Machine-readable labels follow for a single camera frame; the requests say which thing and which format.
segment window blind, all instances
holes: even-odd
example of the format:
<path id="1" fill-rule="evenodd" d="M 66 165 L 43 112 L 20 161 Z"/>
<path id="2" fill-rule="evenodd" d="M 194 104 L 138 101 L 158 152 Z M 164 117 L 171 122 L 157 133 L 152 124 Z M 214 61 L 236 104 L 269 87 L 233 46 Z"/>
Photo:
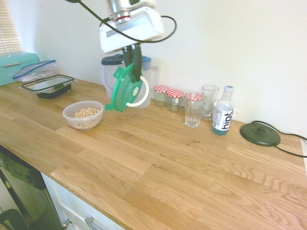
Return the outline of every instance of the window blind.
<path id="1" fill-rule="evenodd" d="M 21 45 L 6 0 L 0 0 L 0 55 L 21 51 Z"/>

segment water bottle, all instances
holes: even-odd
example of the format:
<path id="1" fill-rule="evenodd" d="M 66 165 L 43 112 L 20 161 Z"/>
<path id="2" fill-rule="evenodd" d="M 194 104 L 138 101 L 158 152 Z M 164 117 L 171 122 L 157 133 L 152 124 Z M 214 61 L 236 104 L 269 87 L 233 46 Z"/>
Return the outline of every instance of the water bottle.
<path id="1" fill-rule="evenodd" d="M 216 104 L 216 110 L 213 120 L 213 133 L 224 136 L 228 133 L 232 114 L 234 111 L 234 102 L 232 101 L 232 93 L 234 87 L 226 85 L 222 98 Z"/>

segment teal bread box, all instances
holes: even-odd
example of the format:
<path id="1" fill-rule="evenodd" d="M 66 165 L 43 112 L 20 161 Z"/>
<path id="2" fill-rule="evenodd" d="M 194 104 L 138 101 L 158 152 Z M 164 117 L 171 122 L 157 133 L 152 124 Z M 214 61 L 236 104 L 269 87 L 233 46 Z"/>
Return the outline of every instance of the teal bread box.
<path id="1" fill-rule="evenodd" d="M 36 54 L 24 51 L 13 52 L 8 55 L 0 55 L 0 85 L 14 82 L 13 75 L 20 71 L 22 67 L 39 62 Z"/>

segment power cord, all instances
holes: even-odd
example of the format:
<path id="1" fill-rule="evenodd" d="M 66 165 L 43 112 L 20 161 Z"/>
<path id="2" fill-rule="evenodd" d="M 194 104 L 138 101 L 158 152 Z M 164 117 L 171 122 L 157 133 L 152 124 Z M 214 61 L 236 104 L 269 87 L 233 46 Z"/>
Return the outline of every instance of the power cord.
<path id="1" fill-rule="evenodd" d="M 253 121 L 252 123 L 262 123 L 262 124 L 265 124 L 266 126 L 271 127 L 272 129 L 274 129 L 275 131 L 277 131 L 277 132 L 279 132 L 279 133 L 282 133 L 282 134 L 285 134 L 285 135 L 291 135 L 291 136 L 295 136 L 295 137 L 298 137 L 298 138 L 302 138 L 302 139 L 304 139 L 304 140 L 307 140 L 307 138 L 302 137 L 302 136 L 300 136 L 300 135 L 298 135 L 298 134 L 283 133 L 283 132 L 279 131 L 278 129 L 276 129 L 274 126 L 272 126 L 272 125 L 270 125 L 270 124 L 268 124 L 268 123 L 266 123 L 266 122 L 263 122 L 263 121 Z M 293 156 L 307 158 L 307 156 L 295 154 L 295 153 L 289 152 L 289 151 L 287 151 L 287 150 L 281 149 L 281 148 L 278 147 L 277 145 L 274 145 L 274 146 L 275 146 L 276 148 L 278 148 L 279 150 L 281 150 L 281 151 L 283 151 L 283 152 L 286 152 L 286 153 L 288 153 L 288 154 L 291 154 L 291 155 L 293 155 Z"/>
<path id="2" fill-rule="evenodd" d="M 128 35 L 126 35 L 125 33 L 121 32 L 120 30 L 114 28 L 113 26 L 111 26 L 109 23 L 110 19 L 109 18 L 105 18 L 105 19 L 102 19 L 100 18 L 95 12 L 93 12 L 90 8 L 88 8 L 81 0 L 75 0 L 74 3 L 79 3 L 81 4 L 87 11 L 89 11 L 95 18 L 97 18 L 99 21 L 101 21 L 100 25 L 101 24 L 104 24 L 106 25 L 107 27 L 109 27 L 110 29 L 114 30 L 115 32 L 119 33 L 120 35 L 123 35 L 124 37 L 126 38 L 129 38 L 135 42 L 139 42 L 139 43 L 158 43 L 158 42 L 162 42 L 162 41 L 165 41 L 166 39 L 168 39 L 170 36 L 172 36 L 175 31 L 177 30 L 177 22 L 174 18 L 170 17 L 170 16 L 161 16 L 162 18 L 168 18 L 168 19 L 171 19 L 173 22 L 174 22 L 174 30 L 165 38 L 162 38 L 160 40 L 155 40 L 155 41 L 145 41 L 145 40 L 139 40 L 139 39 L 136 39 L 136 38 L 133 38 L 133 37 L 130 37 Z"/>

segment bottle label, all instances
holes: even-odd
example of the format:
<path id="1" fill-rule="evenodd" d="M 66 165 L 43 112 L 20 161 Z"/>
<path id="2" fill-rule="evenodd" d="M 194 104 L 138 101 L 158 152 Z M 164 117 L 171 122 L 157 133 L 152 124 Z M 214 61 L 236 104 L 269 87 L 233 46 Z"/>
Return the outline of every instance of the bottle label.
<path id="1" fill-rule="evenodd" d="M 233 111 L 223 111 L 216 109 L 213 127 L 221 131 L 227 131 L 230 126 L 232 113 Z"/>

